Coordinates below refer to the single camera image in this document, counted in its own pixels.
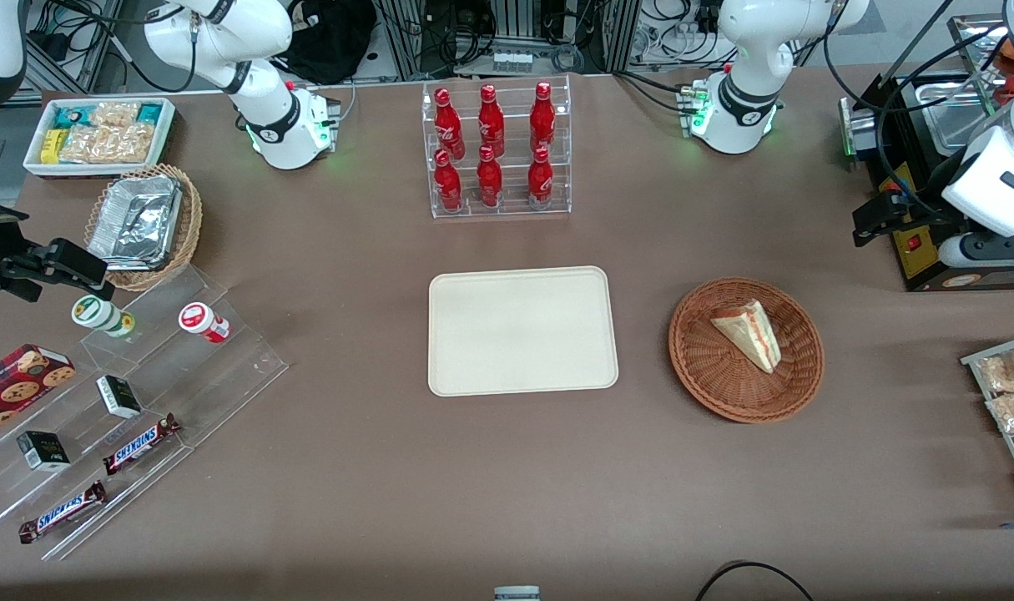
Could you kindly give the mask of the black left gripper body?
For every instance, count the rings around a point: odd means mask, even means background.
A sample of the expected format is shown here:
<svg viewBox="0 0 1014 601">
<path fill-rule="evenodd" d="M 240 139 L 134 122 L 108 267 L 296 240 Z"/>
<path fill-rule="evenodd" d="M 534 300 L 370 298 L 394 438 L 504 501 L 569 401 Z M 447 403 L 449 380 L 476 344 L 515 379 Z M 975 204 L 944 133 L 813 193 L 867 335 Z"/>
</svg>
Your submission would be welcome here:
<svg viewBox="0 0 1014 601">
<path fill-rule="evenodd" d="M 956 235 L 967 235 L 975 228 L 971 218 L 944 198 L 945 189 L 956 178 L 963 161 L 964 157 L 945 159 L 931 171 L 923 187 L 916 191 L 914 217 L 929 229 L 933 245 L 940 245 Z"/>
</svg>

